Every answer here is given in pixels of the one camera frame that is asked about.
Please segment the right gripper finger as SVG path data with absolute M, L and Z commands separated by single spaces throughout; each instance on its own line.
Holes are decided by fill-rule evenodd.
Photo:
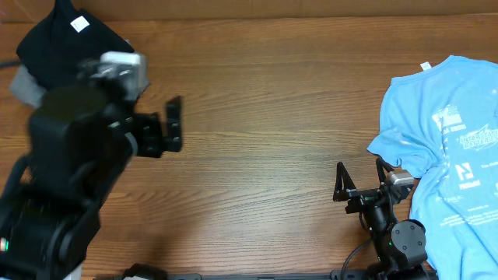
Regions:
M 342 162 L 336 166 L 336 181 L 333 195 L 333 201 L 348 201 L 357 192 L 356 186 L 352 181 L 347 169 Z
M 376 158 L 376 167 L 377 167 L 378 179 L 381 184 L 384 184 L 386 181 L 386 173 L 390 173 L 395 170 L 389 163 L 386 163 L 380 156 Z

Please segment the black t-shirt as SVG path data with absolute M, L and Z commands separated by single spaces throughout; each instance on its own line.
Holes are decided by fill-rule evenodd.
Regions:
M 81 61 L 97 60 L 108 51 L 135 50 L 105 23 L 85 9 L 76 9 L 69 0 L 56 0 L 51 12 L 16 49 L 20 61 L 45 89 L 73 84 Z

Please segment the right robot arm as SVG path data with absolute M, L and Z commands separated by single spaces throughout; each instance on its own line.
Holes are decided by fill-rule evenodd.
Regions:
M 396 170 L 382 158 L 376 158 L 379 187 L 359 189 L 342 162 L 336 166 L 333 200 L 345 201 L 345 212 L 359 215 L 369 239 L 345 259 L 338 272 L 340 279 L 437 279 L 434 270 L 427 270 L 426 228 L 416 219 L 399 221 L 394 206 L 405 200 L 415 186 L 414 177 L 405 170 Z M 365 247 L 373 245 L 377 262 L 364 270 L 349 270 L 349 262 Z

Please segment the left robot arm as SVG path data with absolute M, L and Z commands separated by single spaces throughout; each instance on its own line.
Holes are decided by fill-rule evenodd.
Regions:
M 181 98 L 167 101 L 165 120 L 139 113 L 128 98 L 137 81 L 132 68 L 89 61 L 30 115 L 30 151 L 1 195 L 3 279 L 80 273 L 100 210 L 131 159 L 181 150 Z

